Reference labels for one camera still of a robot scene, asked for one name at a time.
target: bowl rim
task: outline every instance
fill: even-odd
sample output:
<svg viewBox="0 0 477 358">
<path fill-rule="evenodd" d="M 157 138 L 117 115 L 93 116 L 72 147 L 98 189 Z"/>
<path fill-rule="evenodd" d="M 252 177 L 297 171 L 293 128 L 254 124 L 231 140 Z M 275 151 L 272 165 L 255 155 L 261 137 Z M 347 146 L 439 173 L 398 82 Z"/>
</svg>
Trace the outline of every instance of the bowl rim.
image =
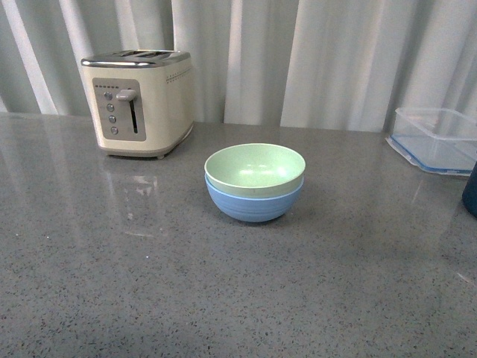
<svg viewBox="0 0 477 358">
<path fill-rule="evenodd" d="M 207 163 L 216 154 L 219 154 L 222 151 L 226 151 L 226 150 L 229 150 L 231 148 L 245 147 L 245 146 L 256 146 L 256 145 L 283 148 L 283 149 L 286 149 L 287 151 L 290 151 L 290 152 L 296 154 L 301 159 L 301 161 L 303 163 L 303 170 L 298 175 L 295 175 L 294 177 L 292 177 L 290 180 L 284 181 L 283 183 L 280 183 L 280 184 L 267 185 L 267 186 L 242 186 L 242 185 L 234 185 L 234 184 L 226 183 L 222 180 L 217 179 L 213 175 L 211 175 L 209 173 L 209 171 L 207 170 Z M 276 187 L 276 186 L 282 186 L 282 185 L 285 185 L 287 183 L 290 183 L 293 180 L 296 180 L 300 176 L 303 176 L 303 173 L 305 172 L 305 169 L 306 169 L 306 161 L 305 161 L 305 158 L 303 158 L 303 156 L 300 153 L 298 153 L 297 151 L 295 151 L 295 150 L 293 150 L 289 147 L 285 147 L 284 145 L 277 145 L 277 144 L 271 144 L 271 143 L 261 143 L 261 142 L 260 143 L 244 143 L 244 144 L 238 144 L 238 145 L 231 145 L 229 147 L 222 148 L 220 151 L 216 151 L 214 154 L 210 155 L 210 157 L 207 158 L 206 162 L 203 165 L 203 169 L 206 172 L 206 176 L 209 176 L 210 178 L 212 178 L 213 180 L 217 181 L 220 184 L 223 184 L 223 185 L 231 187 L 231 188 L 255 190 L 255 189 L 267 189 L 267 188 L 273 188 L 273 187 Z"/>
<path fill-rule="evenodd" d="M 286 194 L 281 194 L 281 195 L 278 195 L 278 196 L 272 196 L 270 198 L 247 198 L 246 196 L 237 196 L 237 195 L 233 195 L 233 194 L 229 194 L 228 192 L 223 192 L 222 190 L 219 190 L 217 189 L 209 180 L 209 178 L 207 177 L 207 175 L 204 175 L 204 177 L 206 178 L 206 184 L 208 187 L 210 187 L 210 189 L 214 190 L 215 192 L 218 192 L 219 194 L 221 195 L 225 195 L 225 196 L 228 196 L 229 198 L 234 198 L 234 199 L 243 199 L 243 200 L 247 200 L 247 201 L 267 201 L 267 200 L 275 200 L 275 199 L 281 199 L 281 198 L 284 198 L 285 196 L 289 196 L 289 195 L 292 195 L 298 191 L 300 191 L 300 189 L 302 188 L 303 184 L 305 183 L 305 178 L 301 178 L 301 181 L 300 181 L 300 185 L 297 186 L 295 189 L 293 189 L 291 192 L 287 192 Z"/>
</svg>

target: plastic container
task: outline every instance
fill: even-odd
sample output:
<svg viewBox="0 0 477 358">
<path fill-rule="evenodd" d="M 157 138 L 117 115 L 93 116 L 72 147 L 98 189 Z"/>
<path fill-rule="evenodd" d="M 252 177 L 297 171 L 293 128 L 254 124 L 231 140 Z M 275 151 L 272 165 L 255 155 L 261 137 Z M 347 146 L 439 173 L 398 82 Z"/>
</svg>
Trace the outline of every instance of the plastic container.
<svg viewBox="0 0 477 358">
<path fill-rule="evenodd" d="M 205 176 L 207 189 L 212 201 L 228 216 L 243 222 L 267 222 L 286 213 L 298 199 L 303 179 L 300 185 L 285 195 L 274 198 L 243 198 L 222 192 L 215 188 Z"/>
<path fill-rule="evenodd" d="M 426 172 L 470 175 L 477 161 L 477 120 L 454 110 L 398 108 L 389 144 Z"/>
</svg>

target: clear plastic container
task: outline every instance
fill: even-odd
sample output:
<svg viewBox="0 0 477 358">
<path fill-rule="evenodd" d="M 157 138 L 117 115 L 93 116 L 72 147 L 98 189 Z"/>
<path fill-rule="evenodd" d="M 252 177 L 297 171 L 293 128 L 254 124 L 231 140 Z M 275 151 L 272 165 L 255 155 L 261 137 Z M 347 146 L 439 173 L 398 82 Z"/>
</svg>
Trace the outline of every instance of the clear plastic container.
<svg viewBox="0 0 477 358">
<path fill-rule="evenodd" d="M 426 172 L 470 175 L 477 161 L 477 120 L 441 108 L 398 108 L 389 144 Z"/>
</svg>

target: toaster slot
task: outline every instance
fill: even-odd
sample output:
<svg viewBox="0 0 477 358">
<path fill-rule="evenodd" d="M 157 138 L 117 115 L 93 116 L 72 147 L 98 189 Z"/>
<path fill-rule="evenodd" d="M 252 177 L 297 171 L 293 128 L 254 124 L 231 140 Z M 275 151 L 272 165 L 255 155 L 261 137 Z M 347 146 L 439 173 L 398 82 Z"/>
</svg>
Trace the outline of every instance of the toaster slot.
<svg viewBox="0 0 477 358">
<path fill-rule="evenodd" d="M 125 53 L 120 54 L 119 56 L 120 57 L 133 56 L 135 54 L 144 54 L 145 52 L 149 52 L 149 51 L 142 51 L 142 50 L 126 51 Z"/>
<path fill-rule="evenodd" d="M 147 52 L 145 54 L 140 54 L 138 57 L 156 57 L 160 56 L 162 54 L 170 54 L 171 52 L 166 52 L 166 51 L 151 51 Z"/>
<path fill-rule="evenodd" d="M 133 131 L 137 134 L 136 111 L 134 110 L 134 100 L 129 101 L 129 108 L 131 109 L 131 118 L 133 119 Z"/>
</svg>

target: dark blue bottle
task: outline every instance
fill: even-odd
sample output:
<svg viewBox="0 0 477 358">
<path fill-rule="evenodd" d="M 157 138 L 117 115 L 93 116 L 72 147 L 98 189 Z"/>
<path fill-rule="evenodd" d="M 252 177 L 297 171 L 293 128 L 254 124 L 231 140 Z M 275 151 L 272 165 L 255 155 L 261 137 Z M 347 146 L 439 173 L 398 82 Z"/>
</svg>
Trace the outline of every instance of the dark blue bottle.
<svg viewBox="0 0 477 358">
<path fill-rule="evenodd" d="M 462 193 L 462 201 L 467 210 L 477 218 L 477 163 Z"/>
</svg>

